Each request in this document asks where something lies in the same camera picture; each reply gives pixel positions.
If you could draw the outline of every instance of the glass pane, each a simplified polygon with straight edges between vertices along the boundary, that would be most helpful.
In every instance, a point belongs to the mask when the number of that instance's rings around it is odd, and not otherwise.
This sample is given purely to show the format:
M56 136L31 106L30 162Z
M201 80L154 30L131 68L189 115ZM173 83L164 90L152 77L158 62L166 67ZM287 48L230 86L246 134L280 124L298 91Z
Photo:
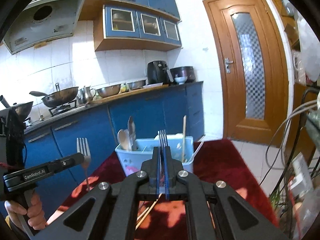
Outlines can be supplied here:
M145 14L141 14L144 33L160 36L158 19Z
M113 31L134 32L131 11L111 9L111 22Z
M174 23L164 21L164 27L165 27L165 30L167 33L167 37L169 39L173 39L173 40L177 40L177 41L179 40L177 28Z
M263 120L266 88L258 34L249 13L235 13L231 18L242 55L246 92L245 116Z

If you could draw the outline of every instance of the human hand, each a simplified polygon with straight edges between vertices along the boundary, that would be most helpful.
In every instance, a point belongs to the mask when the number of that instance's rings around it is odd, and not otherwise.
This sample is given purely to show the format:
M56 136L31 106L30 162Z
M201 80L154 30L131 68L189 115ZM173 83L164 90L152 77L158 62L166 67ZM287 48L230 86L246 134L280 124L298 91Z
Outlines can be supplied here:
M15 201L6 201L4 206L9 214L10 220L21 230L23 230L23 227L17 214L27 215L29 217L28 224L33 227L34 230L44 229L47 223L44 218L44 211L42 210L42 202L36 192L34 192L31 197L31 204L32 206L29 207L28 210Z

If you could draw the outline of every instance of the silver screw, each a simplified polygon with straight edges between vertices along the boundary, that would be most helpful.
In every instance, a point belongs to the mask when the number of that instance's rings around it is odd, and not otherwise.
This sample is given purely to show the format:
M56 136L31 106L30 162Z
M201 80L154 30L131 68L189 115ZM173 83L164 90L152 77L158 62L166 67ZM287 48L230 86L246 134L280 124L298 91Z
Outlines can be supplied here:
M188 172L187 172L187 171L179 171L179 172L178 172L178 175L179 175L180 177L186 177L186 176L188 176Z
M138 178L143 178L147 175L145 171L137 171L137 176Z
M107 189L109 187L109 184L106 182L101 182L98 187L99 189Z
M216 185L219 188L224 188L227 184L224 181L219 180L219 181L216 182Z

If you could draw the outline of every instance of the door frame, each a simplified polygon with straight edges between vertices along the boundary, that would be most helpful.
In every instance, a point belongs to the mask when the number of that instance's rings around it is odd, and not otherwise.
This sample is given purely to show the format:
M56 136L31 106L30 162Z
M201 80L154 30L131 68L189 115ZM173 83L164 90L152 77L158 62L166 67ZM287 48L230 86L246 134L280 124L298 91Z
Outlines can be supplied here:
M217 26L216 26L216 22L213 18L212 12L210 10L209 7L209 3L210 2L215 2L217 0L203 0L203 4L205 7L205 10L207 12L208 18L209 18L209 22L211 25L211 29L212 29L212 33L213 33L213 37L214 37L214 41L216 44L216 48L217 48L217 53L218 53L218 60L219 60L219 66L220 66L220 75L221 75L221 83L222 83L222 96L223 96L223 138L227 138L227 129L228 129L228 90L227 90L227 77L226 77L226 70L224 67L224 59L223 59L223 54L222 54L222 48L221 48L221 44L220 44L220 39L218 36L218 30L217 30ZM276 24L276 20L272 14L272 11L267 3L266 0L261 0L263 5L265 6L265 9L269 15L269 18L271 20L273 29L275 31L276 34L276 39L278 42L278 46L280 49L280 55L281 55L281 69L282 69L282 74L283 74L283 87L284 87L284 111L285 111L285 118L287 117L287 112L288 112L288 90L289 90L289 80L288 80L288 69L287 69L287 62L286 62L286 56L285 56L285 52L284 52L284 45L281 39L281 35L279 32L279 28ZM280 135L281 133L278 133L278 136L275 138L275 141L273 144L279 145L280 144Z

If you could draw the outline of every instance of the teapot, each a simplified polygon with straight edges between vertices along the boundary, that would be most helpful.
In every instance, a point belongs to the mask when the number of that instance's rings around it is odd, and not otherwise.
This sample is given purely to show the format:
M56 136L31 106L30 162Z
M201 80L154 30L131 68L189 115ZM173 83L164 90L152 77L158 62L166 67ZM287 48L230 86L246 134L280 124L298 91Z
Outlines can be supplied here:
M77 98L81 105L88 103L89 101L92 101L94 96L97 94L97 91L94 88L90 89L89 87L84 86L78 91Z

